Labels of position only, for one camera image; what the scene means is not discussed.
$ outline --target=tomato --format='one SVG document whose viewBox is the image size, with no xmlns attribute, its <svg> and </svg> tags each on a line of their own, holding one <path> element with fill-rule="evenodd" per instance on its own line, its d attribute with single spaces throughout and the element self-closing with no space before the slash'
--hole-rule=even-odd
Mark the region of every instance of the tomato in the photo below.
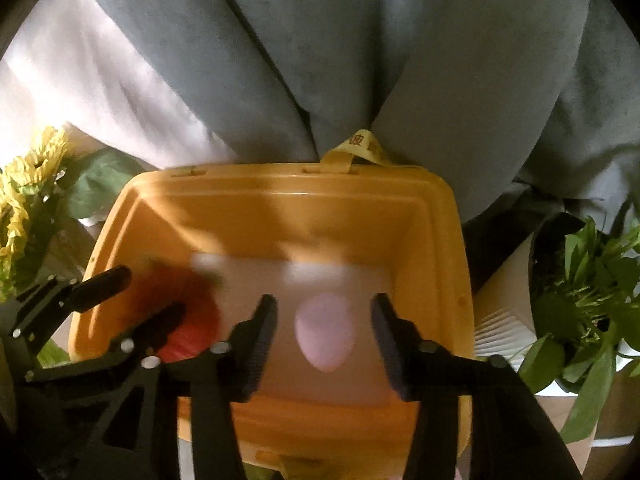
<svg viewBox="0 0 640 480">
<path fill-rule="evenodd" d="M 220 338 L 214 283 L 194 270 L 148 259 L 138 272 L 134 271 L 128 292 L 131 307 L 145 317 L 175 301 L 184 303 L 182 323 L 156 352 L 165 363 L 195 357 Z"/>
</svg>

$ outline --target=white fabric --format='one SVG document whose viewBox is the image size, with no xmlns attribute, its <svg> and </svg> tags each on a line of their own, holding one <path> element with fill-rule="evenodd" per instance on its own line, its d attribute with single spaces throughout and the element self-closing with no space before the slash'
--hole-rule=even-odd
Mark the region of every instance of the white fabric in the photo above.
<svg viewBox="0 0 640 480">
<path fill-rule="evenodd" d="M 158 168 L 238 162 L 95 0 L 40 0 L 0 61 L 0 164 L 65 121 Z"/>
</svg>

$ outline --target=potted plant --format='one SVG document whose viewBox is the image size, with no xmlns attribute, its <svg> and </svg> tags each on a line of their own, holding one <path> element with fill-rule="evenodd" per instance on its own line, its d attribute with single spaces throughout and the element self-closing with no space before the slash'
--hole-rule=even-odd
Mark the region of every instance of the potted plant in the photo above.
<svg viewBox="0 0 640 480">
<path fill-rule="evenodd" d="M 577 395 L 567 443 L 590 436 L 617 370 L 633 361 L 640 374 L 638 254 L 640 223 L 605 235 L 592 218 L 561 213 L 476 297 L 478 353 L 510 358 L 534 393 Z"/>
</svg>

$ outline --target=pink egg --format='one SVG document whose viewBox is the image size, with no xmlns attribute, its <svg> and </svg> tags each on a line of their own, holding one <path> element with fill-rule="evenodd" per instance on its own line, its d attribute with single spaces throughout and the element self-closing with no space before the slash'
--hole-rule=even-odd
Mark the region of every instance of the pink egg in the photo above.
<svg viewBox="0 0 640 480">
<path fill-rule="evenodd" d="M 308 298 L 296 313 L 295 331 L 306 360 L 323 372 L 337 370 L 355 343 L 349 300 L 332 292 Z"/>
</svg>

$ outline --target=bolt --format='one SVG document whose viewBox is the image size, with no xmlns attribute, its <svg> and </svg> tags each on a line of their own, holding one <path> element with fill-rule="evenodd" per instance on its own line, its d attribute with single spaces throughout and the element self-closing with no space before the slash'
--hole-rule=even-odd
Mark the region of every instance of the bolt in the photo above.
<svg viewBox="0 0 640 480">
<path fill-rule="evenodd" d="M 494 368 L 506 368 L 508 364 L 507 359 L 505 359 L 501 355 L 492 355 L 491 357 L 489 357 L 489 362 Z"/>
<path fill-rule="evenodd" d="M 422 341 L 418 345 L 418 350 L 420 350 L 420 352 L 422 352 L 423 354 L 435 354 L 438 351 L 438 346 L 438 343 L 436 343 L 435 341 Z"/>
<path fill-rule="evenodd" d="M 157 368 L 160 362 L 160 358 L 157 355 L 149 355 L 148 357 L 142 359 L 142 361 L 140 361 L 140 364 L 143 368 L 151 370 L 153 368 Z"/>
<path fill-rule="evenodd" d="M 120 350 L 122 350 L 125 354 L 130 354 L 133 352 L 133 349 L 136 347 L 133 339 L 127 337 L 120 342 Z"/>
<path fill-rule="evenodd" d="M 229 341 L 218 341 L 211 345 L 210 350 L 212 354 L 226 354 L 231 350 L 231 343 Z"/>
</svg>

